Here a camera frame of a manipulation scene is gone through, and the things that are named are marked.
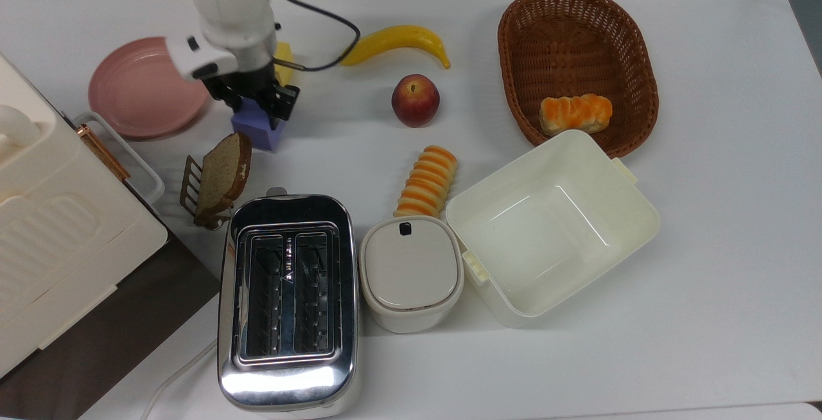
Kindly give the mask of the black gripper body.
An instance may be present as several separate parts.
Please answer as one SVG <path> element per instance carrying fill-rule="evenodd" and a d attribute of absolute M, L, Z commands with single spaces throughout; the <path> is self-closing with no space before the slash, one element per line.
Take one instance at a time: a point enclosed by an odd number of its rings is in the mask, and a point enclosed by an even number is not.
<path fill-rule="evenodd" d="M 268 110 L 268 89 L 277 83 L 273 64 L 267 64 L 255 71 L 234 72 L 204 78 L 204 85 L 214 100 L 221 101 L 223 93 L 236 93 L 243 98 L 243 101 L 249 99 L 266 111 Z"/>

